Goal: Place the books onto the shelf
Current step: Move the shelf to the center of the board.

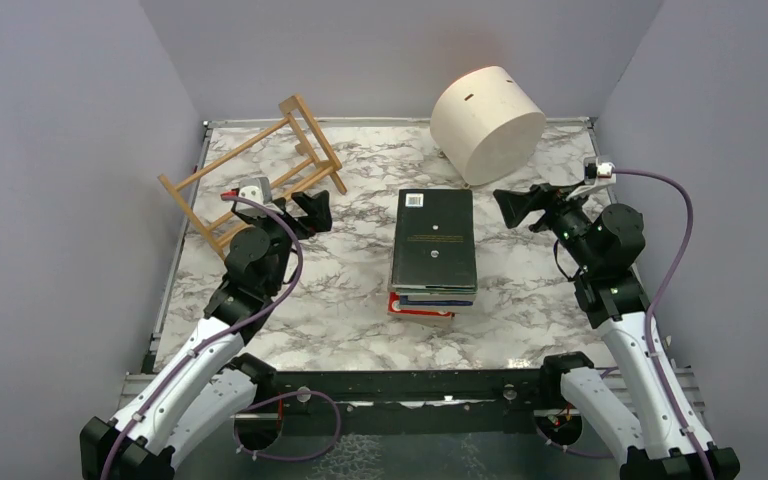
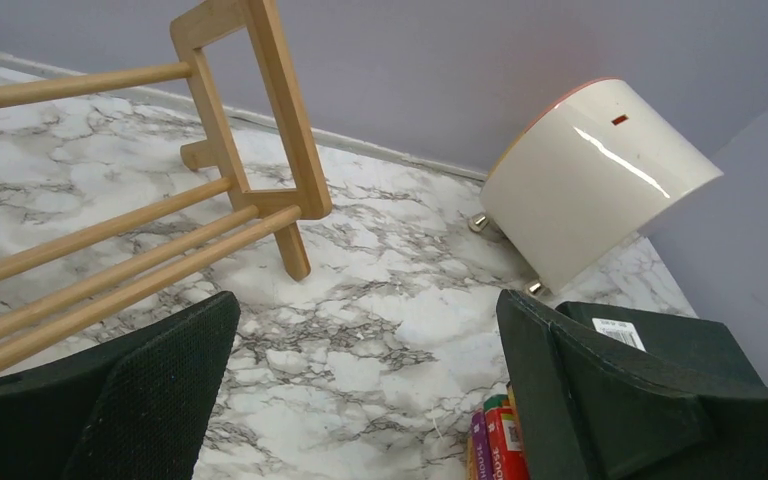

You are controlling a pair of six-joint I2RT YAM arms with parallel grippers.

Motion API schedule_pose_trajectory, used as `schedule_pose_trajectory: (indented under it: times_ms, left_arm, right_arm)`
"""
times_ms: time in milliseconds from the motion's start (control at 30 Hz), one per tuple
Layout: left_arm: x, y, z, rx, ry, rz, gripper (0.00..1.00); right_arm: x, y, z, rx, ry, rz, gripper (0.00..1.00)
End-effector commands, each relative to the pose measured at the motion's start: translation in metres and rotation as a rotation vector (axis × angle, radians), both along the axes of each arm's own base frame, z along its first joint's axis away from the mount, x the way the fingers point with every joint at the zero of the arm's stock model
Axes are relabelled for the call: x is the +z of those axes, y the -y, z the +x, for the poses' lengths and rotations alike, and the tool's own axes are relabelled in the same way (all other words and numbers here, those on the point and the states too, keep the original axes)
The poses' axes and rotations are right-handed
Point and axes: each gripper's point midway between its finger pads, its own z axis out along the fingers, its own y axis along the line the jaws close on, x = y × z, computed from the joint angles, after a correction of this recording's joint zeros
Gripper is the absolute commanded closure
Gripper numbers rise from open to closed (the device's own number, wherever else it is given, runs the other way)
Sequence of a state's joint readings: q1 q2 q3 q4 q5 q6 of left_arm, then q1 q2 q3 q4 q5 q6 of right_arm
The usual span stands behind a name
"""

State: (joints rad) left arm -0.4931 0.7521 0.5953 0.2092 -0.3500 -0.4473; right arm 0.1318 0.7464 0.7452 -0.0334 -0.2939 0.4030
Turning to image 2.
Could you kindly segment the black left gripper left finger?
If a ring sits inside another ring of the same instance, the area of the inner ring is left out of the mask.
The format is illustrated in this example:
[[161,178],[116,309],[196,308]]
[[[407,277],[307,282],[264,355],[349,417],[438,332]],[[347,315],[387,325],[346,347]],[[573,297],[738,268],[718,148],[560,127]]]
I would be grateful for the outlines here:
[[0,479],[190,478],[239,318],[223,291],[0,377]]

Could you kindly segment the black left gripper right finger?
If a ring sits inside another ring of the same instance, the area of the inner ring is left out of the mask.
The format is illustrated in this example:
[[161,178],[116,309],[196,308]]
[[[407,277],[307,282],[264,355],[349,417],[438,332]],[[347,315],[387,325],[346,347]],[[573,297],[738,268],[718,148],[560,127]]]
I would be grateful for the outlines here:
[[664,361],[557,306],[514,290],[496,304],[533,478],[768,479],[768,386]]

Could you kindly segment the dark green hardcover book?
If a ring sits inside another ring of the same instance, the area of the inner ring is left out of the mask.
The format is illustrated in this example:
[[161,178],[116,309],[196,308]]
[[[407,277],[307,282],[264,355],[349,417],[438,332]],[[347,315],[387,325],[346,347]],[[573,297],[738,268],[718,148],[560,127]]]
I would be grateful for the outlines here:
[[563,302],[555,310],[664,361],[732,380],[763,383],[731,331],[722,323],[573,301]]

